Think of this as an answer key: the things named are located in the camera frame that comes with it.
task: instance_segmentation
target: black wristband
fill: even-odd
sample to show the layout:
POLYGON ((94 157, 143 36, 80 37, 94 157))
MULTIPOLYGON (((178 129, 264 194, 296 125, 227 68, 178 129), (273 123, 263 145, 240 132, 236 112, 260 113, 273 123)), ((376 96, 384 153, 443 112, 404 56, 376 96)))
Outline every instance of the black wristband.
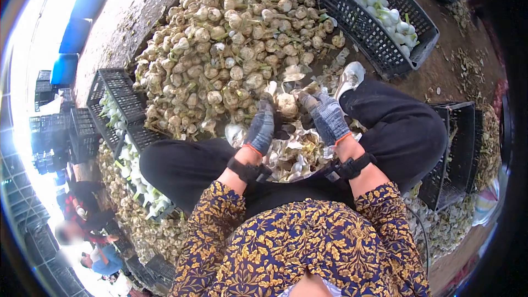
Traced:
POLYGON ((350 180, 360 175, 361 170, 369 165, 369 163, 376 164, 376 157, 366 152, 355 160, 349 158, 344 163, 341 163, 341 165, 336 165, 334 170, 341 178, 350 180))
POLYGON ((242 164, 232 157, 228 162, 228 168, 236 173, 241 181, 245 183, 254 182, 260 176, 260 167, 251 164, 242 164))

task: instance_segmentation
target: black pants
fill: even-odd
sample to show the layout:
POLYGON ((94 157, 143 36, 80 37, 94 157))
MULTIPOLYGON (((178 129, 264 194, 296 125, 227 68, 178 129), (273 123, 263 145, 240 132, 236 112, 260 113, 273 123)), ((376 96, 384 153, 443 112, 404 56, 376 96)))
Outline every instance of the black pants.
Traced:
MULTIPOLYGON (((360 144, 376 156, 379 169, 402 193, 430 172, 444 153, 447 133, 436 112, 381 82, 365 80, 356 91, 345 92, 340 105, 368 129, 360 144)), ((145 179, 190 213, 235 152, 223 139, 163 140, 143 151, 139 165, 145 179)), ((354 208, 348 183, 341 179, 331 183, 323 172, 292 183, 254 183, 244 196, 247 218, 306 198, 341 201, 354 208)))
POLYGON ((79 201, 82 201, 83 209, 88 212, 86 227, 89 230, 101 230, 110 220, 112 220, 115 215, 114 212, 111 209, 101 211, 97 204, 97 199, 92 194, 103 188, 100 182, 69 182, 69 187, 75 197, 79 201))

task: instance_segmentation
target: work glove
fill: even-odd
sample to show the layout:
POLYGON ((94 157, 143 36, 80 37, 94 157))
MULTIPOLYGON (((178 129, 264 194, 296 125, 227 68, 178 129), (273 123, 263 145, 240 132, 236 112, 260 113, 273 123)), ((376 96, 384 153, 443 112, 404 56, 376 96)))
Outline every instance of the work glove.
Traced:
POLYGON ((337 145, 351 134, 339 103, 328 94, 317 92, 311 96, 300 91, 299 101, 310 112, 315 128, 326 145, 337 145))
POLYGON ((88 219, 88 215, 86 213, 86 210, 84 210, 83 208, 81 208, 80 205, 77 205, 76 208, 75 208, 75 212, 79 215, 79 217, 81 217, 83 220, 87 220, 88 219))
POLYGON ((268 100, 260 100, 259 110, 251 121, 244 146, 265 156, 273 140, 274 127, 273 106, 268 100))

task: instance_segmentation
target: bright light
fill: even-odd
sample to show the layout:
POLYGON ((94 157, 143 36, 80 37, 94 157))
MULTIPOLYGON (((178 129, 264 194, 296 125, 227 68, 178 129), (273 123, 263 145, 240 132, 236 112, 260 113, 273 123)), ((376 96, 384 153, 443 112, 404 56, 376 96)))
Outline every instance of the bright light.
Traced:
MULTIPOLYGON (((13 142, 26 169, 36 195, 51 218, 48 221, 52 232, 64 219, 56 203, 55 174, 39 175, 33 167, 30 144, 30 116, 34 112, 35 82, 39 70, 51 70, 58 56, 58 49, 71 10, 76 0, 29 0, 12 33, 14 40, 11 65, 11 110, 13 114, 13 142)), ((111 285, 101 281, 101 275, 79 264, 81 252, 90 252, 88 242, 63 248, 73 269, 84 287, 95 296, 111 296, 111 285)))

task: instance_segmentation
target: gray glove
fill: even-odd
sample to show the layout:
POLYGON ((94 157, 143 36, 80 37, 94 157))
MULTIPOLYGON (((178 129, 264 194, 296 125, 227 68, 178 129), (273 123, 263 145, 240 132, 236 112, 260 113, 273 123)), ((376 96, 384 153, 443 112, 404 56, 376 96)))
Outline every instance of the gray glove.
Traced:
POLYGON ((337 145, 351 134, 339 103, 328 94, 318 92, 311 96, 301 91, 299 101, 310 112, 315 128, 326 145, 337 145))
POLYGON ((244 140, 244 145, 248 145, 261 156, 266 156, 273 140, 274 109, 271 103, 267 100, 260 100, 259 111, 253 117, 247 137, 244 140))

